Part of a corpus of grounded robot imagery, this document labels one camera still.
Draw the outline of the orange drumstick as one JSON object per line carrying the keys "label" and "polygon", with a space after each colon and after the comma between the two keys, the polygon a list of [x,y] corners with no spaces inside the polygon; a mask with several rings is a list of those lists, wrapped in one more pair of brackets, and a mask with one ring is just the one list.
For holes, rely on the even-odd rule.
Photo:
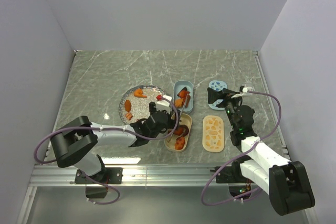
{"label": "orange drumstick", "polygon": [[179,127],[174,131],[175,135],[181,136],[184,132],[184,128],[183,127]]}

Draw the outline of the orange fried cutlet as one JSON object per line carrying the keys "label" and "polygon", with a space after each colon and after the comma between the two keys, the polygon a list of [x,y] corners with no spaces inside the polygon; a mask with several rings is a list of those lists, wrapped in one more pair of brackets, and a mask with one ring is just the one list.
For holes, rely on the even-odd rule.
{"label": "orange fried cutlet", "polygon": [[176,108],[182,108],[184,105],[184,99],[183,98],[179,98],[177,100],[175,100],[174,105]]}

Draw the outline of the beige lunch box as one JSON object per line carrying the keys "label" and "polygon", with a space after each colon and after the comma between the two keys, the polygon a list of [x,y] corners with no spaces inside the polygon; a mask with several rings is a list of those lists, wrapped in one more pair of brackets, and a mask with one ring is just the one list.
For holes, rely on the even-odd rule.
{"label": "beige lunch box", "polygon": [[188,139],[189,139],[189,135],[190,135],[190,132],[191,132],[191,127],[192,127],[192,118],[189,115],[183,113],[182,116],[181,116],[181,119],[182,119],[181,125],[182,124],[187,125],[190,128],[190,131],[189,131],[188,135],[185,136],[185,145],[184,145],[184,148],[182,150],[179,150],[179,151],[175,150],[175,148],[174,148],[175,147],[176,139],[179,136],[177,136],[177,135],[174,134],[170,142],[168,142],[168,139],[169,139],[170,136],[166,137],[164,139],[164,145],[165,145],[165,147],[169,151],[171,151],[171,152],[181,153],[181,152],[183,152],[186,149],[187,144],[188,144]]}

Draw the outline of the spotted orange food piece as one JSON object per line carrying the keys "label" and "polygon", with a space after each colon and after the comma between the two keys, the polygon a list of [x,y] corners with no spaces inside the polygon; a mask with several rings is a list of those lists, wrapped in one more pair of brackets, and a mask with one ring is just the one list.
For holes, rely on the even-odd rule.
{"label": "spotted orange food piece", "polygon": [[175,150],[182,150],[184,148],[184,145],[185,145],[185,137],[183,136],[180,136],[176,139],[176,142],[175,142]]}

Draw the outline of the red-brown meat slab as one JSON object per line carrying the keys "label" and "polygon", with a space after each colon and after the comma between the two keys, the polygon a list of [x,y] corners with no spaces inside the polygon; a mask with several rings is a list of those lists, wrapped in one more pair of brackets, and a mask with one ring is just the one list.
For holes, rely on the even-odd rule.
{"label": "red-brown meat slab", "polygon": [[188,107],[188,104],[189,104],[189,102],[190,102],[190,99],[191,99],[191,96],[188,95],[188,96],[186,97],[186,100],[185,100],[185,107]]}

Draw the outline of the orange crab claw piece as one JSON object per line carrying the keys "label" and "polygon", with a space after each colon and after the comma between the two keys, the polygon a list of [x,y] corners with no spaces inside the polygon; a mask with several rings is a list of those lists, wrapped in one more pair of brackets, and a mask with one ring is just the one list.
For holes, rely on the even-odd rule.
{"label": "orange crab claw piece", "polygon": [[182,89],[178,94],[177,94],[177,96],[179,97],[179,98],[181,98],[181,99],[184,99],[184,98],[186,98],[188,95],[189,95],[189,91],[188,90],[186,90],[186,89]]}

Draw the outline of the blue lunch box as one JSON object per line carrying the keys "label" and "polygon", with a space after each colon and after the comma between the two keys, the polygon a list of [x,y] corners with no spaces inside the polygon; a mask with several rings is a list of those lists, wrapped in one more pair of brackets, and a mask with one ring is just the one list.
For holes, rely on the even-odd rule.
{"label": "blue lunch box", "polygon": [[173,99],[174,102],[175,100],[178,99],[177,94],[184,88],[187,87],[187,90],[190,92],[189,95],[191,96],[190,102],[188,104],[188,107],[185,107],[184,113],[190,114],[192,109],[193,109],[193,96],[194,96],[194,87],[193,84],[189,81],[184,81],[184,80],[179,80],[175,83],[174,85],[174,95]]}

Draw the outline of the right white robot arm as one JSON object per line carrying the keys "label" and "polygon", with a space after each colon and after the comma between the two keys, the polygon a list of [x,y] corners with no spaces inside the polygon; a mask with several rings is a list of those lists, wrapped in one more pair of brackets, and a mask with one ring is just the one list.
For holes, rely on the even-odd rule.
{"label": "right white robot arm", "polygon": [[208,103],[221,100],[232,131],[230,139],[241,154],[227,164],[232,166],[232,178],[238,182],[250,179],[268,194],[275,212],[284,216],[293,212],[312,208],[315,198],[305,166],[300,161],[282,157],[253,130],[254,109],[243,105],[243,97],[256,92],[252,87],[241,86],[239,91],[226,88],[207,89]]}

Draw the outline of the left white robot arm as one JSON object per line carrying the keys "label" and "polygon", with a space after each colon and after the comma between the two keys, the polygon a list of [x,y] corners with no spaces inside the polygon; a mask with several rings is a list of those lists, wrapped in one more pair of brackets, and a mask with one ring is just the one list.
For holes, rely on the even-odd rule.
{"label": "left white robot arm", "polygon": [[158,102],[149,107],[148,118],[123,126],[97,124],[80,116],[60,128],[50,138],[58,167],[74,166],[92,182],[102,182],[108,171],[100,155],[92,153],[95,146],[139,147],[172,135],[179,126],[180,112],[172,102],[165,109]]}

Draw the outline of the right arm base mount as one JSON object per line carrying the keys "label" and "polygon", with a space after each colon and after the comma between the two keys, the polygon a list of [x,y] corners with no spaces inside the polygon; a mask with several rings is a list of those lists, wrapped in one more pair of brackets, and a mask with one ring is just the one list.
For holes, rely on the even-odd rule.
{"label": "right arm base mount", "polygon": [[240,170],[240,164],[249,160],[251,158],[245,155],[224,167],[215,177],[217,184],[228,184],[229,193],[233,197],[251,191],[251,180],[245,178]]}

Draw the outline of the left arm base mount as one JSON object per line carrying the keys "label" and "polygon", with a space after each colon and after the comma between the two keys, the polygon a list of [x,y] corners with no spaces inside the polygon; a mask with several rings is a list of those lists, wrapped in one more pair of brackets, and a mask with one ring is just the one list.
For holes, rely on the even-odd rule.
{"label": "left arm base mount", "polygon": [[86,186],[85,194],[89,200],[104,199],[109,189],[115,190],[112,185],[121,184],[122,176],[123,168],[121,167],[105,168],[93,176],[88,176],[78,169],[74,183]]}

